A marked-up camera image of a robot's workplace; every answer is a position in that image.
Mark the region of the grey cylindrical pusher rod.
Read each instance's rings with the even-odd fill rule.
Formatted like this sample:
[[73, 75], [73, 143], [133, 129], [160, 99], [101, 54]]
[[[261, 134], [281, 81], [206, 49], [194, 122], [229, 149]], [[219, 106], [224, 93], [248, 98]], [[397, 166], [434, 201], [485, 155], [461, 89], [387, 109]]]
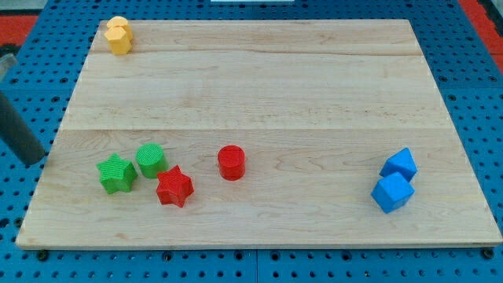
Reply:
[[24, 164], [36, 164], [45, 156], [42, 143], [4, 94], [1, 94], [1, 139]]

